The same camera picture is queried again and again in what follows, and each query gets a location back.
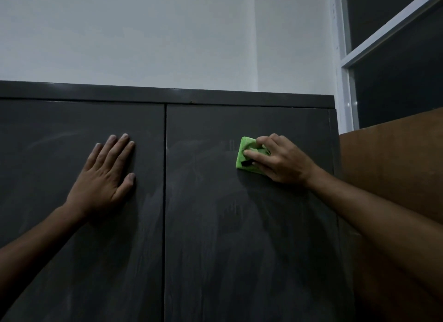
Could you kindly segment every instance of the folded cloth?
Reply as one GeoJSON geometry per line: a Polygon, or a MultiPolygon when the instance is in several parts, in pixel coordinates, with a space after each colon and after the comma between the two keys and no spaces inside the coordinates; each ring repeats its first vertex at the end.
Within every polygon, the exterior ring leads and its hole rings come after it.
{"type": "Polygon", "coordinates": [[[264,175],[264,173],[260,169],[252,165],[254,160],[243,155],[243,151],[246,149],[254,152],[259,152],[267,156],[271,155],[271,153],[266,149],[265,146],[260,146],[259,148],[257,148],[257,143],[255,142],[255,139],[242,137],[240,141],[240,148],[238,150],[237,162],[235,163],[235,168],[247,170],[251,173],[264,175]]]}

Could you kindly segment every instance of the white wall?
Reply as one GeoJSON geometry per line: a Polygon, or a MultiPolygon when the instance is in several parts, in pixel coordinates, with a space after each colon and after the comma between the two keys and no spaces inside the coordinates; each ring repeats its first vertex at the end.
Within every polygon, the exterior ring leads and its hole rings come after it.
{"type": "Polygon", "coordinates": [[[326,0],[0,0],[0,79],[333,94],[326,0]]]}

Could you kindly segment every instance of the cabinet door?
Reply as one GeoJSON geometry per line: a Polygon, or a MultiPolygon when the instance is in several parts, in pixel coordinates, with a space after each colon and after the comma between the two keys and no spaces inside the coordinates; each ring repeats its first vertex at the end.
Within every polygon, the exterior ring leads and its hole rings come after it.
{"type": "Polygon", "coordinates": [[[242,136],[284,134],[332,173],[328,110],[168,106],[166,321],[344,321],[337,217],[236,170],[242,136]]]}
{"type": "Polygon", "coordinates": [[[162,305],[161,105],[0,100],[0,243],[62,205],[96,142],[128,133],[136,188],[86,224],[37,275],[5,321],[159,321],[162,305]]]}

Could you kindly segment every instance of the person's left hand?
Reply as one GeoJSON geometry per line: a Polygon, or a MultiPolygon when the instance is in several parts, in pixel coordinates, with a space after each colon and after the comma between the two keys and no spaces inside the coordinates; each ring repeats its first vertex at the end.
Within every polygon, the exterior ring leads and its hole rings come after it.
{"type": "Polygon", "coordinates": [[[65,206],[89,218],[122,202],[134,185],[135,174],[130,173],[119,186],[123,168],[134,145],[134,141],[129,141],[128,134],[123,134],[118,141],[115,135],[111,135],[104,146],[100,143],[95,145],[69,192],[65,206]]]}

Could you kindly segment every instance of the person's left arm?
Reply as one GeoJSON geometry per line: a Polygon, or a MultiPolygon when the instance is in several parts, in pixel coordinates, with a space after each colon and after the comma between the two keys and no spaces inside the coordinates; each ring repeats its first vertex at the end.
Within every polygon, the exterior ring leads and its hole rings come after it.
{"type": "Polygon", "coordinates": [[[98,143],[72,187],[64,205],[44,221],[0,249],[0,319],[62,248],[69,238],[94,216],[122,202],[134,184],[130,173],[120,177],[134,142],[124,134],[98,143]]]}

